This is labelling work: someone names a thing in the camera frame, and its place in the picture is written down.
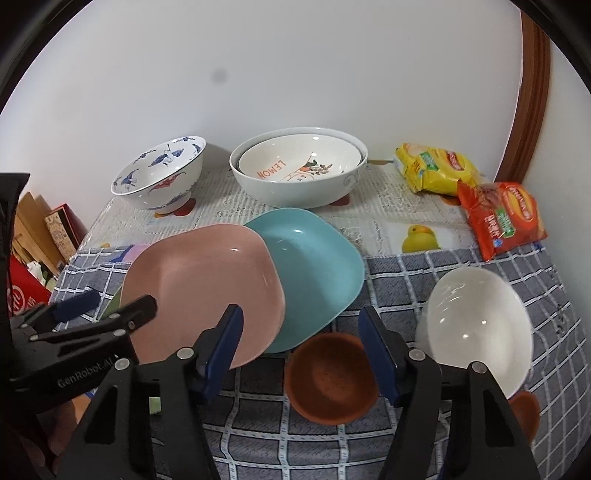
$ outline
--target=red snack bag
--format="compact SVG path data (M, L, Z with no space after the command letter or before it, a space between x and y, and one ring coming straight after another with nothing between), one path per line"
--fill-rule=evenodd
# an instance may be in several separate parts
M37 303L49 302L51 296L49 290L41 285L14 256L10 257L10 279L12 290L8 291L9 314L20 315Z
M457 196L486 261L548 236L537 202L519 183L502 181L470 187L459 181Z

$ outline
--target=yellow duck print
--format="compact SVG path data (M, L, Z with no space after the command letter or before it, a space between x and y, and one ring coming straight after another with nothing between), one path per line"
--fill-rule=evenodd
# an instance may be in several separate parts
M439 250L435 233L424 225L411 225L408 237L402 242L402 253L424 252L425 250Z

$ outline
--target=snack bag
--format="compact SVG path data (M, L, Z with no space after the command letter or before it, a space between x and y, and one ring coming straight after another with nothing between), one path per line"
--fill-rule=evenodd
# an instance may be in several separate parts
M475 187L480 183L478 170L470 160L459 153L443 148L423 147L403 143L396 149L400 173L410 189L457 196L457 182Z
M457 195L486 261L548 236L537 202L519 183L502 181L470 187L460 181Z

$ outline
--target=terracotta bowl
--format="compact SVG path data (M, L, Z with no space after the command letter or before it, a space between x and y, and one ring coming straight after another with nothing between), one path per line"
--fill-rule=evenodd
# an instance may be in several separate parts
M300 415L323 425L362 417L379 394L361 340L345 333L302 343L285 368L285 390Z
M521 391L509 400L509 405L531 445L540 426L540 404L538 399L532 392Z

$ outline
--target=wooden door frame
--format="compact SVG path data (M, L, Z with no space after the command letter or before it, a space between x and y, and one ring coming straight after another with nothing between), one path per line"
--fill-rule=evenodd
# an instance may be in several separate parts
M550 87L550 39L521 12L522 72L513 127L495 181L522 182L540 136Z

